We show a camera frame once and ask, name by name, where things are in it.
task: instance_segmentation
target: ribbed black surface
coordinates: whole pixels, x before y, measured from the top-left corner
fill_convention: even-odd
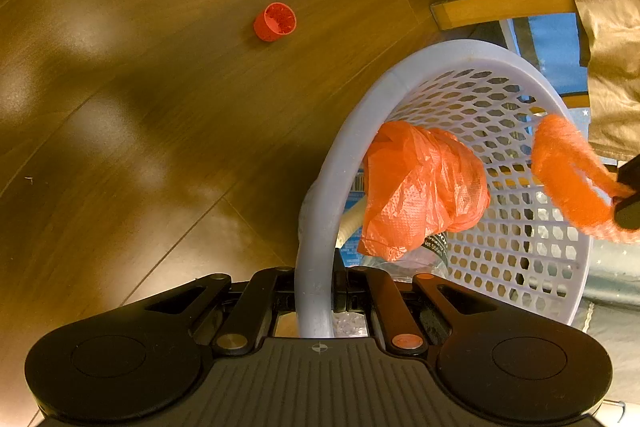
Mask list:
[[[47,419],[47,427],[64,425]],[[489,427],[457,406],[416,360],[382,353],[371,338],[267,339],[215,363],[191,396],[137,422],[148,427]],[[583,419],[576,426],[598,425]]]

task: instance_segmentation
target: red plastic cap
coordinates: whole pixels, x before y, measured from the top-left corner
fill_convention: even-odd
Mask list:
[[[296,14],[284,3],[273,2],[254,21],[255,34],[273,42],[296,29]]]

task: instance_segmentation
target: wooden floor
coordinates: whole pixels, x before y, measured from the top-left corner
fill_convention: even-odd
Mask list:
[[[268,3],[298,29],[252,33]],[[0,425],[47,331],[211,272],[295,262],[340,124],[441,34],[439,0],[0,0]]]

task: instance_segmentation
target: basket hole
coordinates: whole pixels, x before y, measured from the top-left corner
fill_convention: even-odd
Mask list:
[[[441,80],[441,79],[445,78],[446,76],[449,76],[451,73],[453,73],[453,71],[447,71],[447,73],[442,73],[440,76],[435,78],[433,82],[437,82],[438,80]]]
[[[518,102],[522,102],[522,103],[535,103],[536,99],[533,98],[532,96],[529,96],[528,94],[521,94],[519,97],[517,97]]]
[[[453,78],[460,78],[461,76],[465,76],[466,74],[471,73],[471,71],[473,70],[464,70],[464,71],[460,71],[460,73],[458,74],[454,74]]]

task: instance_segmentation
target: wooden chair leg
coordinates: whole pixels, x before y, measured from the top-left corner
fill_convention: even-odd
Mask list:
[[[431,6],[433,17],[441,30],[517,17],[575,11],[574,0],[453,0]]]

